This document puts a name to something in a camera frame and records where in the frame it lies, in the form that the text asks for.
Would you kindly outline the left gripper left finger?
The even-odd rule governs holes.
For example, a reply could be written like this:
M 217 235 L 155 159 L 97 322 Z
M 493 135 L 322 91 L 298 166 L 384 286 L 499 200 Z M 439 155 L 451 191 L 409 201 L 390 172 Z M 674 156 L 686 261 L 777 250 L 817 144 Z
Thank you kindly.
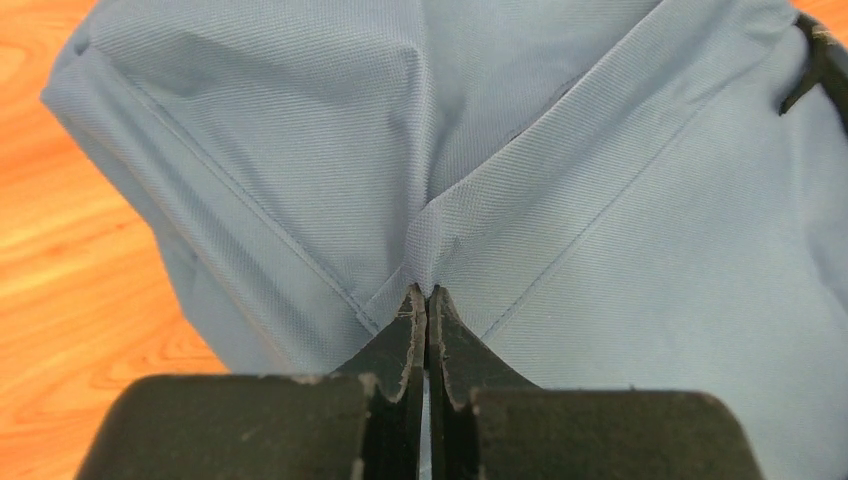
M 155 375 L 112 404 L 81 479 L 415 479 L 427 315 L 410 286 L 329 374 Z

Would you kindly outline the blue-grey backpack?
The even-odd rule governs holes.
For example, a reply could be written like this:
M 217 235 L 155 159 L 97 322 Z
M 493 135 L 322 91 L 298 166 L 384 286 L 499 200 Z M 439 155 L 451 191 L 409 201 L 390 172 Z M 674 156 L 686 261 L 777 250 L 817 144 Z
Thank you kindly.
M 785 1 L 102 1 L 47 108 L 237 372 L 407 286 L 545 387 L 698 389 L 847 475 L 847 135 Z

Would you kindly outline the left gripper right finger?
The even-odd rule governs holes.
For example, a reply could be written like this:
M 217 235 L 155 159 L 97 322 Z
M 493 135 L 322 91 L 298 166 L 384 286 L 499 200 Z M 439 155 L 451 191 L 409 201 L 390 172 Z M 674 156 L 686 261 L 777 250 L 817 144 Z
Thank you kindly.
M 548 390 L 489 349 L 445 288 L 428 302 L 436 479 L 758 479 L 738 420 L 703 392 Z

